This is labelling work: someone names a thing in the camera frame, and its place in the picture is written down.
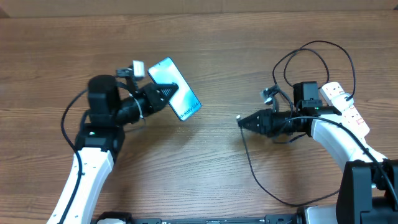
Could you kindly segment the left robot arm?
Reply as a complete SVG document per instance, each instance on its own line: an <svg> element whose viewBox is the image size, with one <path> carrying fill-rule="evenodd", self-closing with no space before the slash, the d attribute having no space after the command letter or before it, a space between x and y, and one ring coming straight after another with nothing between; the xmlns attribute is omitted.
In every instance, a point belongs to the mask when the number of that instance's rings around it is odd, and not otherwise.
<svg viewBox="0 0 398 224"><path fill-rule="evenodd" d="M90 108L74 142L72 168L49 223L90 223L101 189L122 148L124 125L138 122L163 108L177 92L176 83L150 83L122 100L128 89L112 75L98 75L84 90Z"/></svg>

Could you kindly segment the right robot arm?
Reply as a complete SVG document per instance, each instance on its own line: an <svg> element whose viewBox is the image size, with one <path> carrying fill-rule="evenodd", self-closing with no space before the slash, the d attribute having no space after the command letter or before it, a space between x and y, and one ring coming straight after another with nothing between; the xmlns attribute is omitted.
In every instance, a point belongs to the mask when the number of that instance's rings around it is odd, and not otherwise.
<svg viewBox="0 0 398 224"><path fill-rule="evenodd" d="M320 143L343 172L334 205L297 205L293 214L266 215L265 223L397 223L397 161L366 143L369 128L339 83L318 87L316 82L293 85L290 110L280 112L275 95L266 88L262 97L273 108L241 118L240 129L276 138L281 134L307 135Z"/></svg>

